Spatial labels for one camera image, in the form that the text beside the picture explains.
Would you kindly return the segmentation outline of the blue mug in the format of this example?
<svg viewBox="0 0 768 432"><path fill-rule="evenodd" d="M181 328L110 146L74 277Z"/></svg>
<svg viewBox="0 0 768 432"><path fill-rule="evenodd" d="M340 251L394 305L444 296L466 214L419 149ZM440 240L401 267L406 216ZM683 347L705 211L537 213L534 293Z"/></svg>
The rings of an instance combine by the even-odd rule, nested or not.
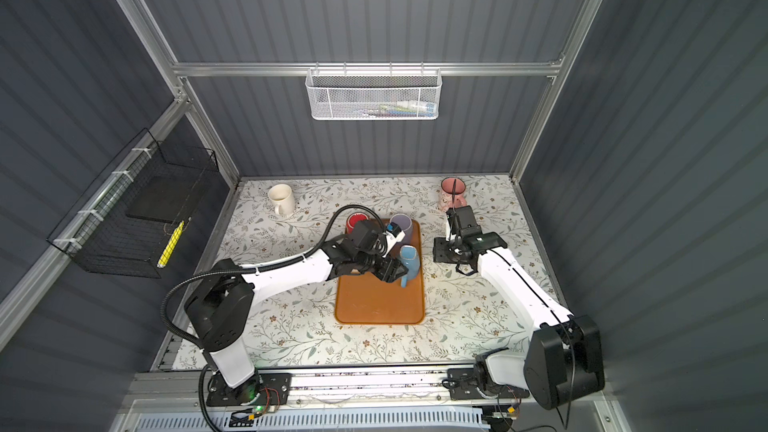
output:
<svg viewBox="0 0 768 432"><path fill-rule="evenodd" d="M407 269L407 273L401 278L401 287L405 288L408 283L416 279L420 273L420 254L416 247L412 245L404 245L400 249L399 260Z"/></svg>

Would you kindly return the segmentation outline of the pink patterned mug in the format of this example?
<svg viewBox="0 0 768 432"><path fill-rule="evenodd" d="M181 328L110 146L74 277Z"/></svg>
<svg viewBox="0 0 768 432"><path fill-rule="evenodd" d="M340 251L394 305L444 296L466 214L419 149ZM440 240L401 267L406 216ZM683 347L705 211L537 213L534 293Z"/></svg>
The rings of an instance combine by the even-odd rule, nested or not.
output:
<svg viewBox="0 0 768 432"><path fill-rule="evenodd" d="M467 206L464 196L466 192L465 182L457 177L447 177L441 181L438 201L438 209L447 212L451 208Z"/></svg>

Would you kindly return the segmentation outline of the white mug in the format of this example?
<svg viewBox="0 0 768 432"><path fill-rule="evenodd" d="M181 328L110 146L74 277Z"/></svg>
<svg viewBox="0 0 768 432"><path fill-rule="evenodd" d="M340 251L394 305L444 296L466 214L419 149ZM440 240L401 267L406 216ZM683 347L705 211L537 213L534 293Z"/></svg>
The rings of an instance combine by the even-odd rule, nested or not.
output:
<svg viewBox="0 0 768 432"><path fill-rule="evenodd" d="M272 186L268 191L268 198L274 213L279 217L290 217L296 210L293 189L288 184L280 183Z"/></svg>

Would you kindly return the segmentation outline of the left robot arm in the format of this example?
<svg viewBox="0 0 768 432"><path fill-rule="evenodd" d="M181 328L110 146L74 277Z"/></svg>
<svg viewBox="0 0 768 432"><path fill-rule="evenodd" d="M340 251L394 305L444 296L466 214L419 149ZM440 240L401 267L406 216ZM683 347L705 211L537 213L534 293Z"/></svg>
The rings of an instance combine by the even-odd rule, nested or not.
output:
<svg viewBox="0 0 768 432"><path fill-rule="evenodd" d="M325 237L306 254L253 266L225 265L209 273L184 304L207 364L230 389L256 383L257 371L242 339L252 305L343 276L372 274L392 283L408 272L390 254L404 239L400 226L366 220L349 234Z"/></svg>

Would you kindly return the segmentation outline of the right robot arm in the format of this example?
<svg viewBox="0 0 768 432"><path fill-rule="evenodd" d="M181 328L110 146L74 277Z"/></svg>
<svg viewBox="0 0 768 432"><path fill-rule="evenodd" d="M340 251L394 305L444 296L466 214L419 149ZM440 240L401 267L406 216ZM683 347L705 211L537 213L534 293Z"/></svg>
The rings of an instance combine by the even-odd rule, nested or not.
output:
<svg viewBox="0 0 768 432"><path fill-rule="evenodd" d="M515 311L527 333L521 357L507 348L479 354L472 386L497 396L511 388L527 391L552 410L605 387L600 330L588 316L575 316L524 270L495 232L484 232L471 207L446 212L446 232L434 241L433 259L453 264L464 276L479 275Z"/></svg>

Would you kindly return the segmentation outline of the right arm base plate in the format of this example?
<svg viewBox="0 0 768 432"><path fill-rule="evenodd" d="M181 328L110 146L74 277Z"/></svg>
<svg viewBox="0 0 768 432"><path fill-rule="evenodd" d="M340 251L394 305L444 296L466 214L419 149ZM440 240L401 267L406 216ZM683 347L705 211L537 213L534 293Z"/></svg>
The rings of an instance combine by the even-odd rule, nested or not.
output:
<svg viewBox="0 0 768 432"><path fill-rule="evenodd" d="M473 368L449 368L447 376L441 380L441 386L448 390L451 400L522 400L530 396L530 392L512 386L491 383Z"/></svg>

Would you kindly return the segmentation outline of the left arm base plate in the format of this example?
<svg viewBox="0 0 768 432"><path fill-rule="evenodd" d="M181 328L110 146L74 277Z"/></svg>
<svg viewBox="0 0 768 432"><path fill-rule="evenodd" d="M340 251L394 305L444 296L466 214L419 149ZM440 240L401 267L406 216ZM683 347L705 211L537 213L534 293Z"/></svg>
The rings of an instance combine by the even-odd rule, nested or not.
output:
<svg viewBox="0 0 768 432"><path fill-rule="evenodd" d="M293 376L289 373L256 373L243 384L230 387L215 372L205 387L206 405L212 407L281 406L287 403Z"/></svg>

